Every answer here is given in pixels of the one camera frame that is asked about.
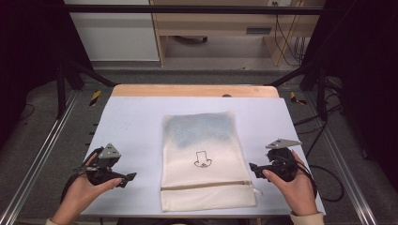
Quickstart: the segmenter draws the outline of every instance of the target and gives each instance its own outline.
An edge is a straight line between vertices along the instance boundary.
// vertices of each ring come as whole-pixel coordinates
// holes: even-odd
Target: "finger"
[[[304,162],[301,160],[301,158],[299,158],[299,155],[295,152],[295,150],[292,150],[292,154],[297,162],[304,164]]]
[[[116,187],[118,184],[120,184],[120,182],[122,182],[121,178],[115,178],[115,179],[109,180],[105,183],[102,183],[100,185],[97,185],[96,189],[98,190],[99,194],[101,194],[107,190],[110,190],[110,189]]]
[[[275,174],[272,171],[269,170],[263,170],[263,175],[270,181],[272,182],[278,189],[283,188],[283,185],[286,184],[286,182],[281,179],[277,174]]]
[[[91,162],[94,158],[96,158],[96,156],[97,156],[97,153],[93,154],[93,156],[90,157],[90,159],[87,161],[87,163],[85,163],[85,165],[86,165],[86,166],[90,165],[90,162]]]

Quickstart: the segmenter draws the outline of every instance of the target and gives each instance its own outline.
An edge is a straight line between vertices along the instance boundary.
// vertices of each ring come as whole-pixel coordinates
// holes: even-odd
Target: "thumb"
[[[281,189],[283,184],[285,183],[281,177],[269,170],[263,170],[263,175],[272,182],[277,188]]]
[[[97,188],[99,190],[99,193],[102,194],[103,192],[116,187],[118,184],[120,184],[120,182],[122,182],[121,178],[115,178],[100,185],[97,185]]]

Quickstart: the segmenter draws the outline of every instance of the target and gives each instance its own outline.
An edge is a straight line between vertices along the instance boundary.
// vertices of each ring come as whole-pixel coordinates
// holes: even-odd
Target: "cabinet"
[[[151,5],[166,6],[246,6],[266,7],[270,0],[150,0]],[[322,7],[325,0],[292,0],[290,7]],[[280,30],[276,29],[276,15],[247,14],[184,14],[154,13],[154,27],[161,64],[165,63],[169,36],[263,36],[273,64],[278,66],[286,41],[292,37],[310,37],[318,16],[278,16]]]
[[[148,5],[146,0],[65,0],[66,4]],[[159,61],[150,13],[70,13],[91,61]]]

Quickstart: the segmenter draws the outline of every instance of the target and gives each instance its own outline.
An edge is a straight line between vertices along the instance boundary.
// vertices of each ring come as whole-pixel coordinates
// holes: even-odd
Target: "cloth bag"
[[[163,118],[163,211],[255,206],[230,112]]]

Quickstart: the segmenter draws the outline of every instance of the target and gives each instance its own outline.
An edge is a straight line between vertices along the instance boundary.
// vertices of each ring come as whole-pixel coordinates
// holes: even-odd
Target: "aluminum rail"
[[[143,6],[143,5],[37,5],[39,10],[85,13],[199,13],[199,14],[272,14],[325,15],[344,13],[323,7],[233,7],[233,6]]]
[[[304,92],[305,98],[308,99],[309,105],[313,110],[314,114],[317,114],[315,107],[315,96],[313,93],[309,94],[308,92]],[[318,118],[317,123],[322,126],[322,121]],[[342,154],[340,153],[339,147],[331,135],[328,127],[324,130],[324,136],[327,142],[327,145],[330,147],[330,156],[336,166],[337,172],[340,174],[342,182],[344,184],[344,188],[348,193],[351,202],[354,205],[355,210],[357,211],[358,217],[360,218],[360,222],[363,225],[376,225],[377,222],[375,220],[375,216],[369,207],[369,204],[366,202],[365,197],[360,190],[360,186],[354,178],[354,175],[349,170],[347,163],[345,162]]]
[[[23,179],[20,187],[18,188],[17,192],[15,193],[11,202],[9,203],[8,207],[1,215],[0,225],[13,224],[18,214],[20,213],[24,202],[26,201],[33,185],[35,185],[35,182],[38,179],[38,175],[40,174],[41,169],[43,168],[44,163],[47,160],[47,157],[52,152],[54,144],[58,139],[59,134],[62,131],[62,128],[64,127],[69,118],[70,112],[73,109],[78,94],[79,94],[78,91],[72,91],[69,97],[69,101],[67,103],[68,106],[67,109],[65,110],[63,116],[55,121],[53,128],[50,131],[49,135],[47,136],[46,141],[41,146],[41,149],[38,152],[35,161],[30,167],[28,173]]]

